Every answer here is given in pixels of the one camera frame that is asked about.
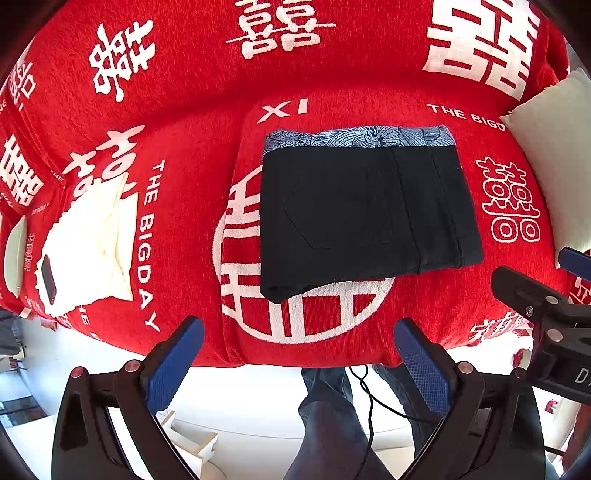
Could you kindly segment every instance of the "blue gripper pad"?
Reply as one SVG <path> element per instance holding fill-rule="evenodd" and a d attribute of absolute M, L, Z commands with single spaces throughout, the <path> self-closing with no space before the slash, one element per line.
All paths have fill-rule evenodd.
<path fill-rule="evenodd" d="M 394 342 L 429 410 L 447 415 L 452 406 L 450 384 L 428 352 L 431 342 L 411 319 L 396 322 Z"/>
<path fill-rule="evenodd" d="M 591 281 L 591 257 L 569 247 L 564 247 L 558 254 L 560 268 L 577 277 Z"/>
<path fill-rule="evenodd" d="M 146 357 L 141 384 L 152 415 L 168 408 L 204 339 L 203 322 L 189 316 L 166 342 L 154 347 Z"/>

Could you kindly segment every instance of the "folded black pants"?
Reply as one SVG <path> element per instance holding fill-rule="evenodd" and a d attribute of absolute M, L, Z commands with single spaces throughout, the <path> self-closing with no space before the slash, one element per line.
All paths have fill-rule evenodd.
<path fill-rule="evenodd" d="M 455 147 L 286 147 L 265 154 L 261 293 L 482 262 Z"/>

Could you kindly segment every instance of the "white chinese character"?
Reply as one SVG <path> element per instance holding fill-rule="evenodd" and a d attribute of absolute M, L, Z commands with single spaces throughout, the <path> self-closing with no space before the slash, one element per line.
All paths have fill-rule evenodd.
<path fill-rule="evenodd" d="M 299 4 L 308 0 L 285 0 L 283 5 Z M 272 17 L 268 12 L 262 11 L 271 6 L 269 3 L 259 4 L 257 0 L 241 0 L 236 2 L 237 7 L 244 5 L 251 5 L 244 10 L 245 14 L 257 12 L 253 15 L 241 15 L 238 19 L 238 24 L 245 36 L 226 40 L 226 43 L 232 43 L 239 40 L 246 40 L 242 43 L 242 55 L 247 60 L 253 58 L 254 55 L 264 53 L 266 51 L 275 50 L 277 42 L 273 38 L 269 38 L 275 32 L 288 32 L 281 36 L 281 45 L 285 51 L 291 51 L 295 47 L 305 47 L 310 45 L 317 45 L 320 43 L 320 36 L 312 33 L 318 27 L 335 27 L 334 23 L 319 24 L 315 18 L 309 18 L 303 25 L 297 24 L 294 19 L 298 17 L 312 17 L 316 12 L 311 5 L 295 5 L 293 7 L 284 7 L 280 5 L 275 11 L 277 19 L 283 24 L 287 25 L 283 28 L 274 28 L 271 23 Z M 266 25 L 262 31 L 255 31 L 253 27 L 258 25 Z"/>
<path fill-rule="evenodd" d="M 237 7 L 244 7 L 244 5 L 252 4 L 250 7 L 245 8 L 244 13 L 249 14 L 252 12 L 258 12 L 259 10 L 264 10 L 265 8 L 269 8 L 271 4 L 260 4 L 258 0 L 239 0 L 234 5 Z"/>
<path fill-rule="evenodd" d="M 43 182 L 29 168 L 14 135 L 4 142 L 4 148 L 0 178 L 8 185 L 16 202 L 28 206 L 43 187 Z"/>
<path fill-rule="evenodd" d="M 90 187 L 91 185 L 96 185 L 101 182 L 102 182 L 102 179 L 100 177 L 95 178 L 94 175 L 90 175 L 89 177 L 86 177 L 85 179 L 82 179 L 81 181 L 78 182 L 78 185 L 76 185 L 76 188 L 74 189 L 74 193 L 72 195 L 74 196 L 74 198 L 78 198 L 86 190 L 88 190 L 88 187 Z"/>
<path fill-rule="evenodd" d="M 495 322 L 495 328 L 492 330 L 491 338 L 502 335 L 505 333 L 512 325 L 514 325 L 514 320 L 518 315 L 516 313 L 507 312 L 503 318 L 497 320 Z"/>
<path fill-rule="evenodd" d="M 107 140 L 105 143 L 96 147 L 97 150 L 106 150 L 107 148 L 111 148 L 117 146 L 117 151 L 113 153 L 111 158 L 117 158 L 120 155 L 123 155 L 134 148 L 138 143 L 137 142 L 130 142 L 129 139 L 134 135 L 139 134 L 145 125 L 138 125 L 137 127 L 130 128 L 125 132 L 118 132 L 117 130 L 109 130 L 107 135 L 109 135 L 110 140 Z"/>
<path fill-rule="evenodd" d="M 479 51 L 499 60 L 492 63 L 486 84 L 521 99 L 530 74 L 532 38 L 540 26 L 527 0 L 434 0 L 433 24 L 427 36 L 449 46 L 431 45 L 423 70 L 479 82 L 490 62 Z"/>
<path fill-rule="evenodd" d="M 477 340 L 484 340 L 495 323 L 495 320 L 485 319 L 482 325 L 474 325 L 474 327 L 470 329 L 470 333 L 473 333 L 474 335 L 470 337 L 468 342 L 472 343 L 476 342 Z"/>
<path fill-rule="evenodd" d="M 569 292 L 569 297 L 576 300 L 577 303 L 588 305 L 591 300 L 591 282 L 577 277 L 574 287 Z"/>
<path fill-rule="evenodd" d="M 527 187 L 525 171 L 514 163 L 498 164 L 490 157 L 476 160 L 476 164 L 486 179 L 482 190 L 491 199 L 490 202 L 482 203 L 482 210 L 496 217 L 491 223 L 493 238 L 499 243 L 513 243 L 521 233 L 521 238 L 526 242 L 540 241 L 540 226 L 536 221 L 540 211 L 532 204 L 533 197 Z"/>
<path fill-rule="evenodd" d="M 96 36 L 103 43 L 104 50 L 100 44 L 95 45 L 90 57 L 90 66 L 98 69 L 93 79 L 95 83 L 95 92 L 104 93 L 107 95 L 111 91 L 111 79 L 115 84 L 117 102 L 123 101 L 124 93 L 119 86 L 119 77 L 129 80 L 131 77 L 131 68 L 129 68 L 129 60 L 125 53 L 125 43 L 123 42 L 123 32 L 117 33 L 113 38 L 113 42 L 109 42 L 105 33 L 103 24 L 100 24 L 96 31 Z M 122 55 L 115 65 L 113 54 Z M 108 67 L 105 68 L 105 61 L 108 62 Z"/>
<path fill-rule="evenodd" d="M 148 60 L 151 59 L 156 53 L 156 45 L 153 42 L 145 50 L 144 46 L 142 45 L 142 39 L 152 31 L 153 26 L 154 23 L 151 20 L 148 20 L 141 27 L 139 26 L 138 22 L 134 22 L 134 31 L 132 33 L 129 33 L 129 28 L 125 29 L 127 46 L 131 48 L 133 43 L 137 43 L 139 45 L 139 53 L 136 53 L 133 50 L 129 51 L 129 58 L 131 59 L 134 73 L 138 73 L 140 66 L 143 70 L 148 70 Z"/>
<path fill-rule="evenodd" d="M 150 33 L 152 26 L 153 23 L 151 20 L 148 20 L 141 27 L 138 22 L 134 22 L 133 32 L 129 32 L 129 28 L 125 30 L 127 46 L 131 48 L 133 43 L 139 45 L 138 53 L 133 50 L 129 51 L 133 73 L 137 73 L 140 66 L 143 70 L 147 70 L 147 61 L 154 56 L 154 43 L 150 44 L 146 49 L 144 49 L 144 46 L 142 45 L 142 39 Z M 98 69 L 93 79 L 95 83 L 95 92 L 107 95 L 111 91 L 112 79 L 116 90 L 115 100 L 121 102 L 125 95 L 119 86 L 119 78 L 129 80 L 132 73 L 132 69 L 129 66 L 129 59 L 126 54 L 125 42 L 123 41 L 123 32 L 121 31 L 117 33 L 117 35 L 113 37 L 113 40 L 109 41 L 105 33 L 105 28 L 103 24 L 101 24 L 96 31 L 96 36 L 102 42 L 102 45 L 95 45 L 90 57 L 88 57 L 90 66 Z M 117 60 L 115 56 L 118 55 L 120 55 L 120 58 Z"/>
<path fill-rule="evenodd" d="M 85 153 L 84 155 L 78 155 L 77 153 L 72 152 L 70 154 L 72 161 L 70 162 L 70 164 L 64 168 L 64 171 L 61 172 L 62 175 L 66 175 L 67 173 L 70 173 L 72 170 L 74 170 L 75 168 L 79 168 L 80 171 L 78 172 L 78 177 L 82 178 L 82 177 L 86 177 L 87 175 L 91 174 L 92 171 L 95 169 L 94 165 L 88 165 L 88 161 L 92 158 L 94 158 L 96 155 L 96 150 L 93 150 L 92 152 L 89 153 Z"/>

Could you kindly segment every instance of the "red blanket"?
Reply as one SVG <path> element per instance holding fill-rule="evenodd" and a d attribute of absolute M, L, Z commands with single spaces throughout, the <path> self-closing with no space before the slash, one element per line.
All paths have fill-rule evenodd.
<path fill-rule="evenodd" d="M 0 98 L 0 140 L 15 135 L 23 159 L 13 144 L 7 161 L 43 184 L 0 182 L 12 203 L 2 208 L 26 214 L 34 235 L 19 305 L 4 305 L 44 315 L 34 266 L 47 232 L 89 184 L 127 171 L 124 197 L 140 198 L 134 300 L 80 306 L 63 325 L 146 353 L 193 314 L 206 325 L 196 365 L 217 367 L 396 365 L 392 326 L 404 316 L 447 348 L 509 332 L 525 320 L 492 297 L 494 268 L 568 288 L 538 184 L 499 116 L 566 68 L 564 39 L 524 0 L 135 0 L 116 11 L 70 0 Z M 483 264 L 336 284 L 280 306 L 261 298 L 267 133 L 440 124 L 457 142 Z"/>

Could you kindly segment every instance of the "metal screw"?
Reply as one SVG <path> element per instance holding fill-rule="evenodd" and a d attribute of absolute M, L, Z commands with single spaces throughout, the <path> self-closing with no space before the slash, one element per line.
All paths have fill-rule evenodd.
<path fill-rule="evenodd" d="M 72 378 L 79 378 L 84 373 L 83 367 L 76 367 L 74 370 L 71 371 L 70 376 Z"/>
<path fill-rule="evenodd" d="M 129 372 L 130 374 L 133 372 L 137 372 L 139 370 L 139 361 L 137 360 L 130 360 L 125 364 L 125 371 Z"/>
<path fill-rule="evenodd" d="M 546 332 L 546 335 L 548 335 L 548 338 L 550 340 L 552 340 L 553 342 L 561 342 L 562 339 L 564 338 L 562 335 L 562 332 L 560 330 L 555 329 L 555 328 L 551 328 L 550 330 L 548 330 Z"/>
<path fill-rule="evenodd" d="M 460 362 L 457 365 L 457 369 L 463 374 L 471 374 L 474 371 L 474 367 L 470 362 Z"/>

